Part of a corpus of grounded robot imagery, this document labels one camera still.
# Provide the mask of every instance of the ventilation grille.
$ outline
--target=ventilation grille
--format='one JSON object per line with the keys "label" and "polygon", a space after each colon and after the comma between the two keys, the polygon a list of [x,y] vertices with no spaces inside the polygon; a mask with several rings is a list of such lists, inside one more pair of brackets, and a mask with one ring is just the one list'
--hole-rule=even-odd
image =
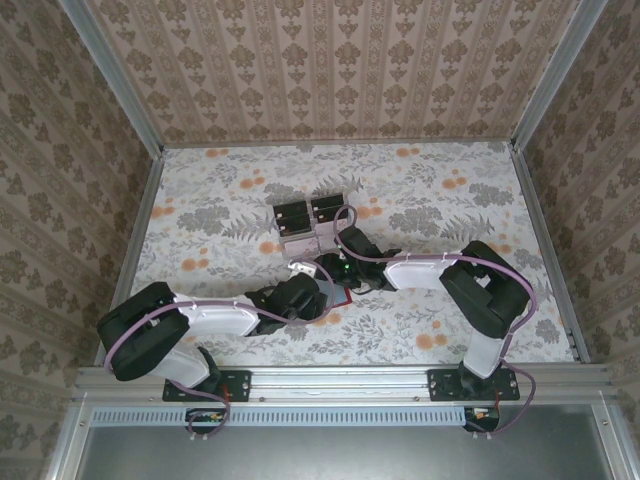
{"label": "ventilation grille", "polygon": [[[185,426],[184,407],[100,407],[93,410],[92,427]],[[443,426],[464,425],[462,407],[397,408],[281,408],[235,407],[229,426]]]}

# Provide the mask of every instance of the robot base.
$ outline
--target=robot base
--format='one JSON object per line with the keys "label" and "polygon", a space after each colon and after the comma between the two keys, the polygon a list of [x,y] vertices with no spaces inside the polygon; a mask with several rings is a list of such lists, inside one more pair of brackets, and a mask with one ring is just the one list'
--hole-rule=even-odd
{"label": "robot base", "polygon": [[[220,379],[213,393],[227,399],[229,402],[248,402],[250,392],[250,370],[222,370],[220,371]],[[162,400],[165,402],[184,403],[211,402],[211,400],[206,397],[184,393],[168,381],[164,384]]]}
{"label": "robot base", "polygon": [[472,388],[461,368],[429,370],[427,378],[432,402],[520,400],[516,374],[508,368],[498,368],[484,380],[476,377]]}

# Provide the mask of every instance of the wall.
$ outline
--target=wall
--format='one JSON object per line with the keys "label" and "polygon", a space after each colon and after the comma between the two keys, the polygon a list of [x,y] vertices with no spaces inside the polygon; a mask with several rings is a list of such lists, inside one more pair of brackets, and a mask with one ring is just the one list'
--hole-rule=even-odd
{"label": "wall", "polygon": [[149,167],[57,2],[0,2],[0,478],[55,445]]}
{"label": "wall", "polygon": [[165,143],[510,136],[577,0],[89,0]]}
{"label": "wall", "polygon": [[594,361],[640,440],[640,2],[610,0],[527,145]]}

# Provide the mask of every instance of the floral wallpaper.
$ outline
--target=floral wallpaper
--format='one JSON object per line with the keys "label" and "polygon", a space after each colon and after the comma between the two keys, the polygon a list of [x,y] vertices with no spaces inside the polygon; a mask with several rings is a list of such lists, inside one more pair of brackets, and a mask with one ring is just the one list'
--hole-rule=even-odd
{"label": "floral wallpaper", "polygon": [[[134,291],[228,297],[289,277],[271,205],[342,192],[383,251],[452,252],[480,239],[534,285],[541,307],[514,361],[572,361],[506,143],[165,150]],[[260,337],[186,338],[225,365],[457,363],[471,327],[445,292],[354,296],[325,320]]]}
{"label": "floral wallpaper", "polygon": [[578,0],[89,0],[165,144],[507,138]]}
{"label": "floral wallpaper", "polygon": [[0,2],[0,478],[44,471],[149,168],[57,2]]}
{"label": "floral wallpaper", "polygon": [[595,361],[640,444],[640,2],[610,0],[525,155]]}

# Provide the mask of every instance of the robotic arm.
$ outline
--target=robotic arm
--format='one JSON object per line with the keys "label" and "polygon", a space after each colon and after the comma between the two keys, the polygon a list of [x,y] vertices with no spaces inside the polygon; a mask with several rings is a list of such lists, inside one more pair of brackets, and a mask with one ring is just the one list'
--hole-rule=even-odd
{"label": "robotic arm", "polygon": [[[341,255],[331,253],[318,257],[316,261],[335,284],[355,289],[364,282],[373,289],[390,291],[439,289],[451,295],[473,326],[471,342],[460,365],[460,379],[469,396],[477,393],[482,388],[482,381],[499,366],[511,324],[529,301],[526,290],[509,275],[480,264],[444,258],[412,259],[400,250],[383,254],[355,226],[342,230],[339,236],[350,252],[384,261],[365,262],[344,250]],[[479,241],[471,242],[462,254],[515,271]],[[323,312],[327,297],[319,291],[313,277],[325,280],[324,274],[304,262],[294,262],[290,268],[294,274],[285,282],[227,299],[198,299],[175,294],[164,282],[149,285],[98,323],[98,333],[107,351],[144,315],[171,303],[187,306],[159,315],[122,343],[111,361],[116,378],[127,381],[147,374],[157,375],[212,393],[220,373],[210,354],[203,348],[195,348],[189,340],[219,333],[268,335],[284,326],[243,305],[287,319],[307,321]]]}

